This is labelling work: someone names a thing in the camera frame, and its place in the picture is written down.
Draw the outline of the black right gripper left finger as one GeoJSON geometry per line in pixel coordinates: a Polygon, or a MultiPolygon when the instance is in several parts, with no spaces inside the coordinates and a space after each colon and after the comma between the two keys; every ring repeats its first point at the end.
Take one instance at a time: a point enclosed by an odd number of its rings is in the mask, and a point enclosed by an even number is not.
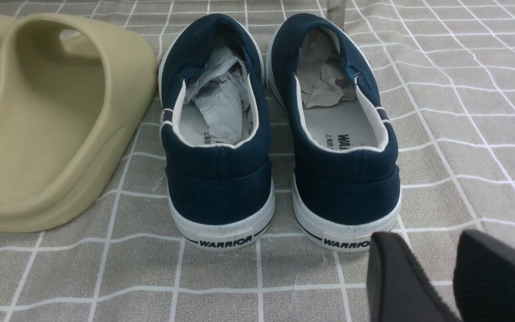
{"type": "Polygon", "coordinates": [[[372,322],[460,322],[397,233],[371,236],[367,300],[372,322]]]}

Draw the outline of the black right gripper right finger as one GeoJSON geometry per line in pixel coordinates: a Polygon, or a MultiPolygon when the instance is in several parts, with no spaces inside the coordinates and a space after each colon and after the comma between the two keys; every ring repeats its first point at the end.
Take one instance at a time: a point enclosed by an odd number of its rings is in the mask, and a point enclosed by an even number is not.
{"type": "Polygon", "coordinates": [[[515,322],[515,248],[478,230],[463,231],[452,288],[464,322],[515,322]]]}

